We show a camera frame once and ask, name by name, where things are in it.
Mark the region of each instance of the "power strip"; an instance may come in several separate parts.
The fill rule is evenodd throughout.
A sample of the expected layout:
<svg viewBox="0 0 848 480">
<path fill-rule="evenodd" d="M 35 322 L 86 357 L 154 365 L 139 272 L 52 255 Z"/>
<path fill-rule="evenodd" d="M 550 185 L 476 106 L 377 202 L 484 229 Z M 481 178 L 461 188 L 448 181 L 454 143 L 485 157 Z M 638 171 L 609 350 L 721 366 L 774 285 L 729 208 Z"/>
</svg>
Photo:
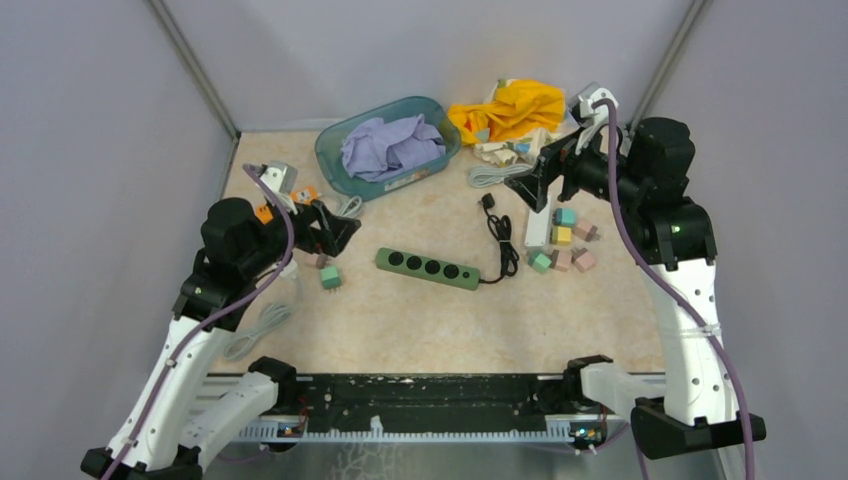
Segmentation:
<svg viewBox="0 0 848 480">
<path fill-rule="evenodd" d="M 377 268 L 422 280 L 441 283 L 451 287 L 477 290 L 480 285 L 480 270 L 465 265 L 455 265 L 433 258 L 381 248 L 375 259 Z"/>
<path fill-rule="evenodd" d="M 524 235 L 524 247 L 527 250 L 544 249 L 548 246 L 551 238 L 551 225 L 553 224 L 553 217 L 551 216 L 552 204 L 553 195 L 548 194 L 548 203 L 541 212 L 536 213 L 533 210 L 529 210 L 527 232 Z"/>
</svg>

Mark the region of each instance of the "yellow wooden block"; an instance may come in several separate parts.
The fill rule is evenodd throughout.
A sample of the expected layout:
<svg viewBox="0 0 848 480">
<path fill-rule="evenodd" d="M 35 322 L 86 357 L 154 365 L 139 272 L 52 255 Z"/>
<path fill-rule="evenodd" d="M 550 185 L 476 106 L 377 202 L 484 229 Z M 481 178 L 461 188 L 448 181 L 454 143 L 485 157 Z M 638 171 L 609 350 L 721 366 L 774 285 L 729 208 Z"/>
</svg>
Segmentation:
<svg viewBox="0 0 848 480">
<path fill-rule="evenodd" d="M 568 245 L 571 243 L 571 229 L 568 227 L 554 227 L 551 232 L 551 242 L 554 245 Z"/>
</svg>

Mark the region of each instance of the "beige tabletop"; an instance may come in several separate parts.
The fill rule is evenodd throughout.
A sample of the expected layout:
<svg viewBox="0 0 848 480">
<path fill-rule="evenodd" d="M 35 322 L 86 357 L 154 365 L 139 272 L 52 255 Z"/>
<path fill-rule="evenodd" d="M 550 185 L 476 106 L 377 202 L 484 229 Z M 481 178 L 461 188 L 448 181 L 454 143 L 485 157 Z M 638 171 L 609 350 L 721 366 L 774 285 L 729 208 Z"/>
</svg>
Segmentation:
<svg viewBox="0 0 848 480">
<path fill-rule="evenodd" d="M 298 169 L 297 187 L 335 193 L 318 168 L 316 137 L 317 132 L 244 134 L 225 196 L 259 205 L 262 195 L 241 166 L 272 160 Z M 630 371 L 662 371 L 653 306 L 616 233 L 609 204 L 583 192 L 568 202 L 598 225 L 602 239 L 586 245 L 597 266 L 582 274 L 574 268 L 539 274 L 526 264 L 521 248 L 527 207 L 503 185 L 468 186 L 468 170 L 480 164 L 463 148 L 441 173 L 368 202 L 359 217 L 362 228 L 333 261 L 343 285 L 325 291 L 318 271 L 301 265 L 298 311 L 246 358 L 219 358 L 212 371 L 243 372 L 267 355 L 310 373 L 560 372 L 569 359 L 597 353 Z M 559 192 L 559 182 L 551 191 Z M 515 277 L 470 292 L 377 270 L 377 249 L 391 247 L 497 277 L 497 243 L 478 205 L 487 192 L 495 197 L 494 213 L 513 221 L 513 244 L 522 256 Z M 582 242 L 575 238 L 574 245 Z M 297 261 L 304 257 L 295 251 Z M 275 282 L 254 301 L 240 329 L 255 324 L 264 304 L 290 299 L 294 291 L 289 280 Z"/>
</svg>

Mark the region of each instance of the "blue plastic basket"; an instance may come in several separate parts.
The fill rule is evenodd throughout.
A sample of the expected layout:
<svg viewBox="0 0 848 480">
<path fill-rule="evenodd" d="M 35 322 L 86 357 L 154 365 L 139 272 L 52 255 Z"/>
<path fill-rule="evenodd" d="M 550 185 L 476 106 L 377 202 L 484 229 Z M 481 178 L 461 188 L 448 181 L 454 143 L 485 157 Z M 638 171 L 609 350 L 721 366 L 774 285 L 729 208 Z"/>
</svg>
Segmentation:
<svg viewBox="0 0 848 480">
<path fill-rule="evenodd" d="M 444 155 L 383 182 L 366 182 L 348 175 L 342 165 L 342 143 L 354 128 L 374 117 L 381 117 L 389 123 L 422 113 L 424 121 L 434 125 L 442 135 L 445 144 Z M 459 151 L 459 147 L 459 130 L 448 120 L 438 102 L 427 97 L 407 97 L 328 127 L 315 140 L 315 156 L 318 157 L 321 172 L 333 189 L 347 196 L 359 195 L 364 201 L 368 201 L 444 170 L 451 157 Z"/>
</svg>

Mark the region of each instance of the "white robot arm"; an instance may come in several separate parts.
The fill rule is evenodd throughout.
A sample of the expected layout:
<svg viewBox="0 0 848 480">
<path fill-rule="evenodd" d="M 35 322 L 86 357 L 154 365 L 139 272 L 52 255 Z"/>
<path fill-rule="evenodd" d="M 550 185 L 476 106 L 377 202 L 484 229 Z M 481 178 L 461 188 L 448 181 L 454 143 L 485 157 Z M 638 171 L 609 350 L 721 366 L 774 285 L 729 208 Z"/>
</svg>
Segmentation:
<svg viewBox="0 0 848 480">
<path fill-rule="evenodd" d="M 536 212 L 545 208 L 548 186 L 559 176 L 560 201 L 579 190 L 609 200 L 654 301 L 665 391 L 602 356 L 569 362 L 568 390 L 575 401 L 598 402 L 619 415 L 630 412 L 636 442 L 648 458 L 743 440 L 751 451 L 753 441 L 765 438 L 765 423 L 747 412 L 722 347 L 712 224 L 706 211 L 683 195 L 695 155 L 689 128 L 667 118 L 645 119 L 623 157 L 615 141 L 617 105 L 609 90 L 591 84 L 570 106 L 580 129 L 544 147 L 531 171 L 504 182 Z M 601 153 L 597 135 L 607 124 L 609 156 Z"/>
<path fill-rule="evenodd" d="M 335 257 L 360 226 L 333 215 L 320 201 L 284 206 L 280 194 L 296 175 L 291 167 L 245 171 L 268 203 L 254 213 L 247 200 L 226 198 L 209 209 L 201 227 L 204 248 L 180 288 L 168 337 L 141 397 L 108 446 L 83 458 L 82 471 L 94 478 L 200 479 L 251 420 L 272 408 L 297 408 L 296 370 L 263 357 L 215 407 L 188 421 L 213 360 L 253 299 L 283 273 L 292 250 Z"/>
</svg>

